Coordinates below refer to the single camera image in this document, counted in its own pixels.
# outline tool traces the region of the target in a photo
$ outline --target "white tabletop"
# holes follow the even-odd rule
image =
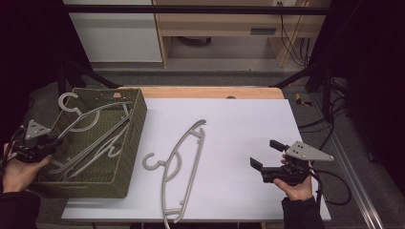
[[[271,139],[291,145],[301,140],[285,99],[187,99],[147,98],[148,112],[142,131],[129,193],[123,199],[69,199],[63,219],[90,221],[161,221],[160,187],[163,167],[147,171],[149,164],[167,160],[184,133],[198,120],[205,141],[190,198],[181,221],[266,221],[283,218],[281,200],[286,196],[274,184],[263,183],[250,167],[251,157],[266,167],[281,166],[281,153],[270,148]],[[181,145],[180,172],[166,186],[168,208],[179,207],[184,197],[194,156],[196,138]],[[321,216],[330,219],[322,200]]]

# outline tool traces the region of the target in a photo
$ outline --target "white cabinet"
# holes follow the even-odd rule
[[[149,0],[64,0],[65,4],[152,5]],[[90,62],[161,62],[152,13],[70,13]]]

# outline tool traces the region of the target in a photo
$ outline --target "green woven basket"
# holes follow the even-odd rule
[[[89,90],[74,89],[78,98],[69,97],[65,106],[78,108],[82,113],[103,105],[116,102],[134,102],[128,106],[130,112],[129,126],[126,132],[114,144],[121,152],[114,157],[108,157],[107,153],[98,158],[77,177],[62,180],[62,173],[50,174],[51,170],[58,167],[51,163],[46,166],[38,176],[38,181],[31,186],[32,190],[46,198],[125,198],[134,169],[135,158],[140,141],[143,124],[146,118],[146,103],[140,89],[125,90]],[[53,159],[63,164],[74,158],[101,135],[111,130],[124,116],[122,106],[114,106],[100,111],[98,122],[90,130],[75,133],[69,132],[63,137],[63,143],[57,147]],[[77,113],[62,111],[53,125],[51,136],[59,136],[78,117]],[[75,129],[88,127],[95,120],[96,115],[91,114],[83,118]],[[117,135],[124,125],[119,126],[113,133],[104,139],[84,159],[79,162],[70,172],[88,163],[96,154],[96,151],[112,136]]]

